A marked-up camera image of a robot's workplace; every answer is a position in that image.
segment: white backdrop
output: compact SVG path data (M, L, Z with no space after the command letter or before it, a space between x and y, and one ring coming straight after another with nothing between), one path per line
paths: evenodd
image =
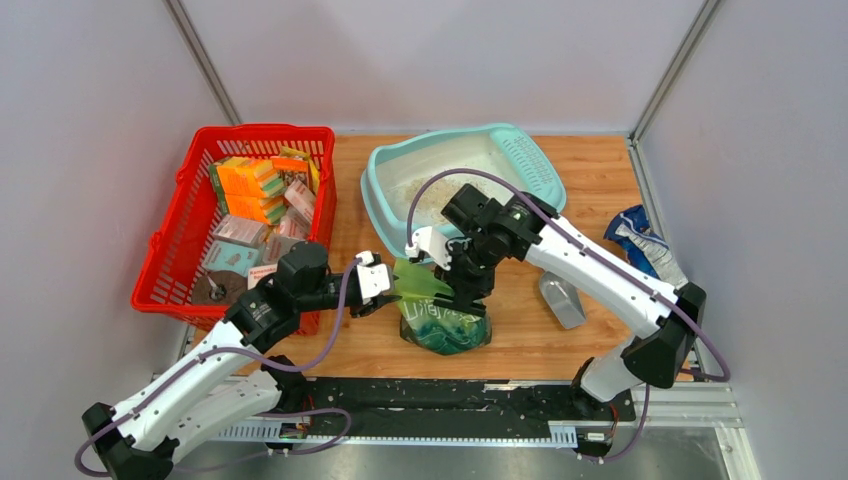
M700 0L184 0L245 122L631 130Z
M846 2L725 2L648 130L763 478L845 478Z
M0 65L0 478L81 478L83 411L174 360L183 326L130 293L192 134L224 118L160 1L3 2Z

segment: wooden table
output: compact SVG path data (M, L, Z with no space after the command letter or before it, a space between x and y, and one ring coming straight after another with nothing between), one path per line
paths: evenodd
M359 188L368 156L379 145L405 136L340 136L334 165L336 207L330 263L341 271L362 250L385 252ZM619 211L641 203L639 189L622 137L534 137L559 172L566 188L565 216L585 235L618 255L621 249L602 239ZM384 254L391 262L391 255ZM541 270L516 260L498 266L495 291L486 299L492 318L492 343L460 355L442 357L409 344L398 336L400 312L390 305L369 317L350 319L329 356L306 372L309 376L412 377L460 379L571 379L590 356L618 345L627 328L591 297L581 292L588 322L565 330L545 305L538 287ZM324 347L334 312L324 312L321 330L312 337L290 337L270 355L284 354L295 364L313 359ZM242 373L256 368L247 367Z

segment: litter tray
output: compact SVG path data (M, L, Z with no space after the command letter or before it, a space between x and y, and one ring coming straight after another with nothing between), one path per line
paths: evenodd
M389 252L406 258L406 219L412 198L433 175L450 168L474 168L495 174L561 211L565 187L538 145L521 129L506 123L443 130L376 148L360 186L371 223ZM475 175L459 174L434 183L418 202L413 229L435 226L448 238L461 234L441 214L465 183L506 203L512 194Z

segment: red basket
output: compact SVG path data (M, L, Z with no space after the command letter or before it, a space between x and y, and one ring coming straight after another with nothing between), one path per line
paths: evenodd
M282 146L312 154L321 169L321 182L309 240L329 248L336 213L334 142L333 131L326 127L253 124L198 130L177 171L177 188L165 220L150 237L147 258L133 290L133 308L163 313L204 330L224 316L226 307L192 305L191 291L203 272L200 263L212 244L210 233L222 218L208 167L230 155L269 157ZM317 332L318 313L301 315L298 333Z

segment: green plastic bag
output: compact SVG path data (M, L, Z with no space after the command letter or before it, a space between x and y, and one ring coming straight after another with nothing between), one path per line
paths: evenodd
M433 304L437 293L452 294L453 290L427 268L398 259L394 273L398 276L394 293L401 296L396 303L401 338L439 355L467 352L492 341L488 315L478 317Z

